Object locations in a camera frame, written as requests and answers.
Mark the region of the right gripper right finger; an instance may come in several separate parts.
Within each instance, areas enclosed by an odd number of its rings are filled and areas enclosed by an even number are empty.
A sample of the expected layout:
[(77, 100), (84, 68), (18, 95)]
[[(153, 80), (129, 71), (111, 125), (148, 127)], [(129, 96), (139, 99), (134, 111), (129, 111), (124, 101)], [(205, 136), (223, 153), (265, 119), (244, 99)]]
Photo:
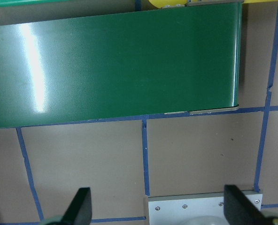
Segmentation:
[(278, 217), (265, 217), (236, 185), (224, 186), (224, 216), (230, 225), (278, 225)]

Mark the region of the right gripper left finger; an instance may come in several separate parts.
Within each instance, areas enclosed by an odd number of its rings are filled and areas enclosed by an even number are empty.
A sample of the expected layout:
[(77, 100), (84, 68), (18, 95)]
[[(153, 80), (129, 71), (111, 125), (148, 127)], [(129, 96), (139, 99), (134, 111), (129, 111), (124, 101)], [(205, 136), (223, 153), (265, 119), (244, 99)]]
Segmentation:
[(92, 220), (92, 198), (89, 187), (79, 188), (61, 218), (60, 225), (89, 225)]

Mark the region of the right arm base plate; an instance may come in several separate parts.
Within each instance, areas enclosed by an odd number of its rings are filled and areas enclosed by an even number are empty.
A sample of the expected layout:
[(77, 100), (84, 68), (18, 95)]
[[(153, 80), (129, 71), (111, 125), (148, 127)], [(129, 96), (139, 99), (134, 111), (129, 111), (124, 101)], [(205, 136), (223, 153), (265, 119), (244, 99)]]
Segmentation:
[[(261, 210), (262, 192), (241, 192)], [(147, 208), (151, 225), (229, 225), (224, 216), (224, 189), (214, 193), (149, 197)]]

